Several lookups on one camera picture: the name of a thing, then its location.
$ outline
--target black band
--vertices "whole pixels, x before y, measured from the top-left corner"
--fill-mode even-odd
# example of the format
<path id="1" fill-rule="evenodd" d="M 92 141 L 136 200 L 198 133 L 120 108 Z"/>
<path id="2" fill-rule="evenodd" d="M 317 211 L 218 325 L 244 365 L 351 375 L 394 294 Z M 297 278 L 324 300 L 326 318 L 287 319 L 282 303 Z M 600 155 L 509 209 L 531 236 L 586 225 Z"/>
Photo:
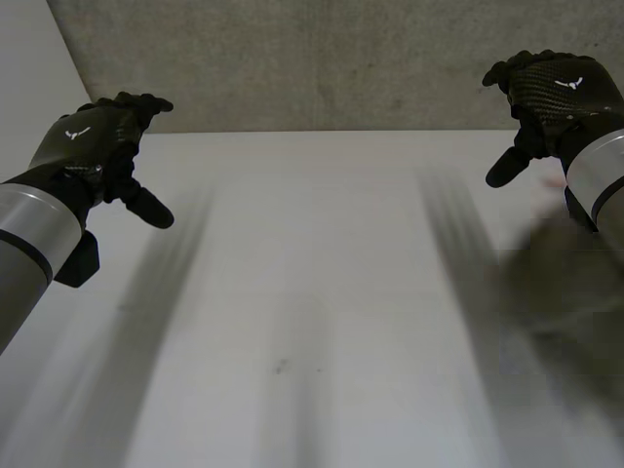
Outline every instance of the black band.
<path id="1" fill-rule="evenodd" d="M 16 236 L 15 234 L 11 234 L 10 232 L 4 231 L 0 229 L 0 241 L 4 241 L 7 244 L 11 244 L 13 247 L 20 249 L 23 253 L 28 255 L 32 261 L 39 265 L 39 268 L 43 271 L 44 275 L 46 275 L 46 280 L 48 281 L 48 286 L 54 280 L 54 274 L 52 273 L 52 266 L 50 266 L 50 262 L 47 258 L 44 257 L 42 253 L 40 253 L 33 246 L 24 241 L 21 237 Z"/>
<path id="2" fill-rule="evenodd" d="M 598 198 L 594 202 L 594 206 L 592 207 L 592 220 L 594 221 L 594 223 L 597 224 L 598 213 L 600 212 L 606 201 L 622 187 L 624 187 L 624 176 L 612 183 L 609 187 L 603 190 L 603 193 L 598 196 Z"/>

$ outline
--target robotic hand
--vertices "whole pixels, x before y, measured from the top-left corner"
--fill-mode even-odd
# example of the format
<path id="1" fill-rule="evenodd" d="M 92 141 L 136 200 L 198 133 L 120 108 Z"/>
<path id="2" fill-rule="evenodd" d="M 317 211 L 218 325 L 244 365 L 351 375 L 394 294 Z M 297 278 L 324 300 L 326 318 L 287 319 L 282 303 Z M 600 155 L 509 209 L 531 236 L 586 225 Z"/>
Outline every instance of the robotic hand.
<path id="1" fill-rule="evenodd" d="M 138 143 L 152 118 L 174 106 L 153 95 L 119 93 L 63 115 L 48 130 L 29 171 L 5 183 L 22 183 L 61 199 L 83 228 L 88 210 L 120 199 L 145 222 L 167 228 L 172 213 L 132 177 Z"/>
<path id="2" fill-rule="evenodd" d="M 53 124 L 28 171 L 0 184 L 0 352 L 53 280 L 77 288 L 98 271 L 91 208 L 120 199 L 153 226 L 174 223 L 133 178 L 143 132 L 173 108 L 128 93 L 83 105 Z"/>
<path id="3" fill-rule="evenodd" d="M 612 211 L 603 208 L 624 186 L 624 99 L 605 68 L 589 57 L 522 51 L 495 64 L 483 84 L 498 85 L 521 125 L 514 146 L 489 170 L 487 184 L 507 184 L 531 159 L 559 158 L 570 215 L 597 230 L 599 213 Z M 602 219 L 604 227 L 619 231 L 614 223 Z M 624 244 L 624 230 L 612 234 Z"/>

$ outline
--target white wall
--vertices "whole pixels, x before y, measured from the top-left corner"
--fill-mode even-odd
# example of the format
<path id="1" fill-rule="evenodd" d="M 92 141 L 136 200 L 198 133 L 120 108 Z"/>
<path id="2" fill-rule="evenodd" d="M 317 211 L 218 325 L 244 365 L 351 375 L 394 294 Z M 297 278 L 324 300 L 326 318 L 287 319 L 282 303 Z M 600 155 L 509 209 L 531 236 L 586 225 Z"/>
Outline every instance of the white wall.
<path id="1" fill-rule="evenodd" d="M 57 118 L 88 101 L 46 3 L 0 2 L 0 180 L 22 172 Z M 54 287 L 0 359 L 0 447 L 69 315 Z"/>
<path id="2" fill-rule="evenodd" d="M 538 377 L 492 407 L 436 251 L 432 168 L 461 174 L 499 250 L 559 200 L 554 163 L 485 186 L 511 137 L 147 136 L 137 175 L 176 224 L 93 212 L 101 271 L 63 296 L 0 466 L 618 466 L 591 407 L 570 420 Z"/>

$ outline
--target fingertip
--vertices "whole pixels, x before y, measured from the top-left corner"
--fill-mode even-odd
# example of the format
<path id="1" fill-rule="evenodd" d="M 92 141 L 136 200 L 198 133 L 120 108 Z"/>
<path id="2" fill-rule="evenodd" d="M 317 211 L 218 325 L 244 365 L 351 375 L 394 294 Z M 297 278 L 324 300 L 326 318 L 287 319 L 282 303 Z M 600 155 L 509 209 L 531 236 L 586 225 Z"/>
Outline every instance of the fingertip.
<path id="1" fill-rule="evenodd" d="M 524 151 L 510 147 L 487 172 L 487 185 L 493 188 L 507 185 L 528 167 L 529 161 L 530 157 Z"/>
<path id="2" fill-rule="evenodd" d="M 487 88 L 489 88 L 490 86 L 492 86 L 495 83 L 495 81 L 493 80 L 493 78 L 491 77 L 490 73 L 486 73 L 486 76 L 484 76 L 484 79 L 481 80 L 481 84 Z"/>
<path id="3" fill-rule="evenodd" d="M 161 97 L 159 97 L 158 99 L 161 103 L 161 108 L 163 110 L 163 112 L 171 112 L 172 110 L 174 110 L 174 104 L 166 99 L 163 99 Z"/>

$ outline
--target silver cylindrical forearm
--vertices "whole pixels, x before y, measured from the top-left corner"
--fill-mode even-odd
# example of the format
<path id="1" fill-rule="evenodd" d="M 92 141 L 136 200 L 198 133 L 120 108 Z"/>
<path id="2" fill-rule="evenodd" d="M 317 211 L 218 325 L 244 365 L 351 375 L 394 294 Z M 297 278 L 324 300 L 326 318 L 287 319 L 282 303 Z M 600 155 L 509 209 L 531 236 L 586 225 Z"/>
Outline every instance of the silver cylindrical forearm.
<path id="1" fill-rule="evenodd" d="M 0 241 L 0 354 L 47 287 L 46 275 L 35 261 Z"/>
<path id="2" fill-rule="evenodd" d="M 0 184 L 0 352 L 81 236 L 76 216 L 52 195 L 18 183 Z"/>
<path id="3" fill-rule="evenodd" d="M 567 186 L 617 249 L 624 249 L 624 130 L 585 147 L 569 165 Z"/>

